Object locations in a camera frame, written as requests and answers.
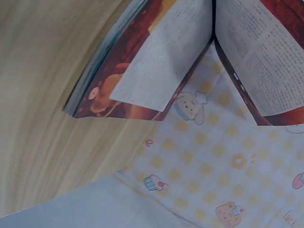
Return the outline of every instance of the light wood surface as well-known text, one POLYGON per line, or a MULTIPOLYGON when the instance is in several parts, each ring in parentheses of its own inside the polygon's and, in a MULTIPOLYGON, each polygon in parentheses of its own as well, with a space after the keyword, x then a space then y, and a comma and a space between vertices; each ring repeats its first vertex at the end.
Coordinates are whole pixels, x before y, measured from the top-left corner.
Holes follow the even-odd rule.
POLYGON ((128 2, 0 0, 0 216, 118 170, 154 126, 62 111, 128 2))

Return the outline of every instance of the open book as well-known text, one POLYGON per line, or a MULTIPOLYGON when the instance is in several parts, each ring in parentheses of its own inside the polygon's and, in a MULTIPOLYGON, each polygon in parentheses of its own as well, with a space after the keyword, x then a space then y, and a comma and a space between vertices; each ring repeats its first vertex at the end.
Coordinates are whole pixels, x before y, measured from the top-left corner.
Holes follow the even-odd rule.
POLYGON ((65 110, 162 120, 212 41, 258 125, 304 123, 304 0, 133 0, 65 110))

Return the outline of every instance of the white paper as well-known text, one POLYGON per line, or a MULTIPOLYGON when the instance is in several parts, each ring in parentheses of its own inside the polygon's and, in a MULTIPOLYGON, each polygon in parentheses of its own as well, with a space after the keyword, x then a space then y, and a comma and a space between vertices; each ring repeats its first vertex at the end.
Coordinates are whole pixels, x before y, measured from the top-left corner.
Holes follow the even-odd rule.
POLYGON ((140 48, 110 98, 163 111, 208 43, 211 31, 211 0, 177 0, 140 48))

